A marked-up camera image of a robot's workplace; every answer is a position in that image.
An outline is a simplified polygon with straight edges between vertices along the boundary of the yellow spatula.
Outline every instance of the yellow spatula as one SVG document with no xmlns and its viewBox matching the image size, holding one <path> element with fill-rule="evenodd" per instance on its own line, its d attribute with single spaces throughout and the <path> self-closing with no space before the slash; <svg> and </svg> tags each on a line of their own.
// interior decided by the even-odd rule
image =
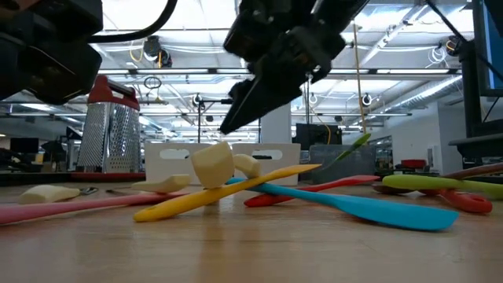
<svg viewBox="0 0 503 283">
<path fill-rule="evenodd" d="M 269 174 L 260 176 L 258 178 L 252 178 L 244 182 L 238 182 L 236 184 L 223 186 L 222 188 L 206 189 L 197 193 L 191 193 L 189 195 L 169 201 L 164 201 L 161 204 L 143 209 L 137 212 L 133 216 L 133 219 L 136 222 L 166 219 L 175 215 L 179 215 L 183 212 L 200 208 L 204 205 L 220 200 L 223 197 L 227 197 L 241 190 L 248 189 L 265 182 L 273 181 L 275 179 L 285 178 L 298 173 L 309 171 L 320 166 L 321 164 L 294 165 L 272 171 Z"/>
<path fill-rule="evenodd" d="M 458 189 L 479 190 L 492 197 L 503 199 L 503 185 L 486 182 L 460 181 L 451 178 L 420 175 L 391 175 L 383 178 L 383 184 L 396 189 Z"/>
</svg>

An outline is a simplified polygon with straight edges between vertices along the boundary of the yellow cable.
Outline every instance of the yellow cable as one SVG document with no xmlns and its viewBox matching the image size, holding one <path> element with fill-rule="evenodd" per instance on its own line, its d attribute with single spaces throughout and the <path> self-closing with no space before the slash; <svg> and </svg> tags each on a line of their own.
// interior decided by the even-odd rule
<svg viewBox="0 0 503 283">
<path fill-rule="evenodd" d="M 358 81 L 358 104 L 360 105 L 360 114 L 362 115 L 363 134 L 367 134 L 367 126 L 365 125 L 365 113 L 363 112 L 362 85 L 360 81 L 360 59 L 358 58 L 358 40 L 356 36 L 356 31 L 357 31 L 356 23 L 353 21 L 354 56 L 356 59 L 356 78 Z"/>
<path fill-rule="evenodd" d="M 329 139 L 327 141 L 327 145 L 330 145 L 330 139 L 332 138 L 332 131 L 330 130 L 330 127 L 327 126 L 327 124 L 325 124 L 325 122 L 323 122 L 320 118 L 320 116 L 316 115 L 316 113 L 314 112 L 313 108 L 311 107 L 311 105 L 308 103 L 307 106 L 309 106 L 309 109 L 312 111 L 312 113 L 316 116 L 316 118 L 318 118 L 318 120 L 320 120 L 320 122 L 323 124 L 323 126 L 325 126 L 327 128 L 327 131 L 329 132 Z"/>
<path fill-rule="evenodd" d="M 450 46 L 449 46 L 449 43 L 453 43 L 453 44 L 454 44 L 454 42 L 452 42 L 452 41 L 450 41 L 450 40 L 449 40 L 449 41 L 447 41 L 447 43 L 446 43 L 446 48 L 447 48 L 448 50 L 454 51 L 454 48 L 450 47 Z"/>
<path fill-rule="evenodd" d="M 133 61 L 136 61 L 136 62 L 141 61 L 141 59 L 143 59 L 143 47 L 141 48 L 139 59 L 134 57 L 132 48 L 129 49 L 129 56 L 131 57 L 131 59 L 133 59 Z"/>
</svg>

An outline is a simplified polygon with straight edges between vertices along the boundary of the red object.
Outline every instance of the red object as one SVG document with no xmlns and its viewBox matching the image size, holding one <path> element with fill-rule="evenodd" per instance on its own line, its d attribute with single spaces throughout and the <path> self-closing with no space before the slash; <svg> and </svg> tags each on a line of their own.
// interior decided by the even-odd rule
<svg viewBox="0 0 503 283">
<path fill-rule="evenodd" d="M 96 78 L 94 87 L 89 93 L 87 104 L 98 102 L 113 102 L 120 105 L 129 106 L 140 111 L 140 104 L 136 99 L 134 88 L 127 88 L 130 92 L 123 91 L 121 94 L 114 95 L 112 89 L 108 85 L 108 78 L 104 75 L 99 75 Z"/>
<path fill-rule="evenodd" d="M 373 182 L 379 179 L 378 176 L 368 176 L 368 175 L 356 175 L 352 177 L 342 178 L 337 181 L 328 182 L 325 184 L 315 185 L 315 186 L 307 186 L 303 188 L 299 188 L 300 190 L 305 190 L 307 192 L 319 192 L 324 189 L 332 189 L 340 186 L 354 186 L 358 184 L 363 184 L 367 182 Z M 294 197 L 287 196 L 277 196 L 268 193 L 263 193 L 257 197 L 253 197 L 249 200 L 246 200 L 244 204 L 250 208 L 264 207 L 270 206 L 273 204 L 279 204 L 284 201 L 293 200 Z"/>
<path fill-rule="evenodd" d="M 160 203 L 186 193 L 145 193 L 125 197 L 110 197 L 101 200 L 72 201 L 51 204 L 25 204 L 0 206 L 0 224 L 37 219 L 61 213 L 81 211 L 92 208 L 106 208 L 123 205 Z"/>
<path fill-rule="evenodd" d="M 440 195 L 455 208 L 474 213 L 489 213 L 493 210 L 493 204 L 473 193 L 459 193 L 455 189 L 441 189 Z"/>
<path fill-rule="evenodd" d="M 414 191 L 410 189 L 390 188 L 383 185 L 374 185 L 373 188 L 377 192 L 384 194 L 402 194 Z M 493 204 L 490 201 L 473 193 L 459 193 L 455 189 L 422 189 L 420 192 L 428 196 L 440 195 L 453 207 L 466 212 L 489 213 L 493 210 Z"/>
<path fill-rule="evenodd" d="M 426 160 L 402 160 L 402 166 L 412 169 L 423 169 L 426 166 Z"/>
</svg>

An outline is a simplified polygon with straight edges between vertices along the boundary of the desk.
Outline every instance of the desk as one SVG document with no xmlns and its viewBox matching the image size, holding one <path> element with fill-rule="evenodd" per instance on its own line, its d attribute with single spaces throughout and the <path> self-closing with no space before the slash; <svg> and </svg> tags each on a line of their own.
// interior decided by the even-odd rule
<svg viewBox="0 0 503 283">
<path fill-rule="evenodd" d="M 20 192 L 0 188 L 0 202 L 15 201 Z M 382 196 L 369 187 L 332 192 L 447 208 L 436 198 Z M 496 203 L 490 216 L 461 213 L 448 231 L 421 233 L 300 200 L 246 208 L 243 200 L 253 195 L 238 193 L 161 222 L 134 223 L 132 215 L 140 208 L 128 207 L 0 226 L 0 281 L 486 283 L 503 278 L 503 203 Z"/>
</svg>

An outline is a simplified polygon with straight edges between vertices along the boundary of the red spatula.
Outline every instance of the red spatula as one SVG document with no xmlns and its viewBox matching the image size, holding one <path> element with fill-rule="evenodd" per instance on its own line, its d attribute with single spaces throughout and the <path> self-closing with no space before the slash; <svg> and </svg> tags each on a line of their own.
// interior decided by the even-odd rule
<svg viewBox="0 0 503 283">
<path fill-rule="evenodd" d="M 307 192 L 319 192 L 324 189 L 332 189 L 341 186 L 354 186 L 359 184 L 364 184 L 368 182 L 373 182 L 379 179 L 378 176 L 370 176 L 370 175 L 356 175 L 352 177 L 346 177 L 339 179 L 337 181 L 328 182 L 325 184 L 315 185 L 315 186 L 307 186 L 303 188 L 299 188 L 300 190 Z M 268 193 L 261 194 L 257 197 L 253 197 L 249 200 L 246 200 L 244 204 L 250 208 L 269 206 L 273 204 L 279 204 L 284 201 L 293 200 L 293 197 L 287 196 L 276 196 Z"/>
</svg>

